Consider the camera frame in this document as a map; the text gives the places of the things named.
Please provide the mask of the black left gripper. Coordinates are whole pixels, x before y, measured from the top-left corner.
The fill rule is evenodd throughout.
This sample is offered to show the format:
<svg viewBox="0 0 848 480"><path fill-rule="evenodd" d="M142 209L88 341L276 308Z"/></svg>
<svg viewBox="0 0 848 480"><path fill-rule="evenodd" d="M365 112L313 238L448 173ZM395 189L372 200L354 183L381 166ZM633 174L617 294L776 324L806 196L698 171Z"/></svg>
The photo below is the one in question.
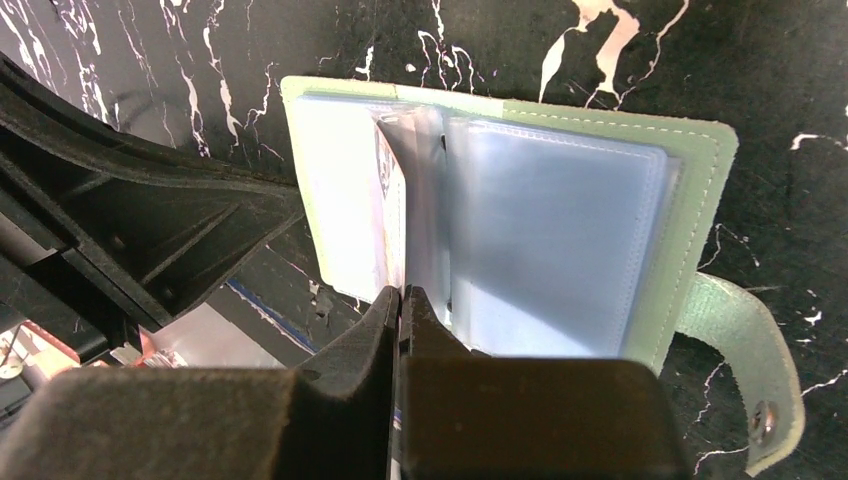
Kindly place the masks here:
<svg viewBox="0 0 848 480"><path fill-rule="evenodd" d="M118 364L304 213L286 178L114 130L1 61L1 305Z"/></svg>

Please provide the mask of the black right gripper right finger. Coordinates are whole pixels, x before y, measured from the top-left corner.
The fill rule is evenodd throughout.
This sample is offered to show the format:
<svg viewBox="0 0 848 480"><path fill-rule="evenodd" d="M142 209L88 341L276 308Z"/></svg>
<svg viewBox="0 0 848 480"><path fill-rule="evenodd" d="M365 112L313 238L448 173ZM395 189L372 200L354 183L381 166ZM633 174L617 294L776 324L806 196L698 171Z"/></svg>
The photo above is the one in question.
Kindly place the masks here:
<svg viewBox="0 0 848 480"><path fill-rule="evenodd" d="M404 479L685 479L667 396L622 359L492 357L409 287L401 313Z"/></svg>

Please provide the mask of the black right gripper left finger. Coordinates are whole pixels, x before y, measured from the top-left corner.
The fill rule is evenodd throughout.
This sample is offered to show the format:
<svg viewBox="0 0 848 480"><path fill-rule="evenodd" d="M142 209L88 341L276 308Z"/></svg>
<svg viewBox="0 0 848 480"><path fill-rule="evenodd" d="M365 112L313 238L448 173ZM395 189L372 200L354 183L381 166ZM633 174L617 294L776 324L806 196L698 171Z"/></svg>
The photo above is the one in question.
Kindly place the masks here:
<svg viewBox="0 0 848 480"><path fill-rule="evenodd" d="M385 479L400 292L290 369L88 367L26 404L5 479Z"/></svg>

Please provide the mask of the mint green card holder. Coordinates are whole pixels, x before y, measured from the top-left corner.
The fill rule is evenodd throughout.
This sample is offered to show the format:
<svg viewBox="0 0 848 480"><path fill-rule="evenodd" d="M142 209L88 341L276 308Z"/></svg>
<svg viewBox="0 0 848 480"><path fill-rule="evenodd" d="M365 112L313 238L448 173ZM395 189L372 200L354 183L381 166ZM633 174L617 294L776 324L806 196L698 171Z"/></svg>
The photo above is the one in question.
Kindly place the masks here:
<svg viewBox="0 0 848 480"><path fill-rule="evenodd" d="M697 270L738 148L722 123L288 76L281 94L320 275L365 302L422 287L496 356L663 368L675 333L730 365L746 470L805 426L768 308Z"/></svg>

